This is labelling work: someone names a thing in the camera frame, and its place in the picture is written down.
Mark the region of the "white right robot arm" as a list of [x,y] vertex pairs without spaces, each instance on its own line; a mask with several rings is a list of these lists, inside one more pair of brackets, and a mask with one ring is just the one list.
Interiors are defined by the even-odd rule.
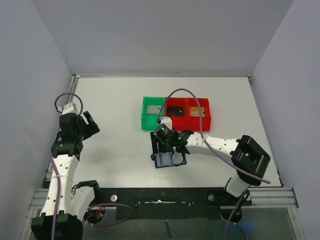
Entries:
[[264,176],[271,157],[249,135],[236,139],[216,138],[190,130],[177,132],[163,126],[150,133],[150,140],[151,159],[156,168],[183,166],[187,164],[188,155],[205,155],[217,157],[235,169],[236,173],[222,192],[227,204],[235,204],[251,186],[270,184]]

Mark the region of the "silver card from holder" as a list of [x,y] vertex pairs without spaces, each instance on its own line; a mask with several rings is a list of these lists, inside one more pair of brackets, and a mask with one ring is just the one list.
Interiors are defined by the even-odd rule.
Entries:
[[158,115],[161,112],[162,106],[161,105],[147,105],[145,107],[145,114],[146,115]]

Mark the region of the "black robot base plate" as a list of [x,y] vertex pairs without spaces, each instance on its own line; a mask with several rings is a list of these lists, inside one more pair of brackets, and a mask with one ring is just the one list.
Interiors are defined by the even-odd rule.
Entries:
[[249,191],[243,200],[222,187],[102,188],[102,203],[116,207],[115,218],[134,220],[219,220],[229,215],[222,207],[251,206]]

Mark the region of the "blue leather card holder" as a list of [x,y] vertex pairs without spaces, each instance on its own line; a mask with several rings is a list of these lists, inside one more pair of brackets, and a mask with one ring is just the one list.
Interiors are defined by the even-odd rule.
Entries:
[[151,154],[150,158],[154,162],[156,169],[179,167],[187,164],[186,155],[184,153],[159,152]]

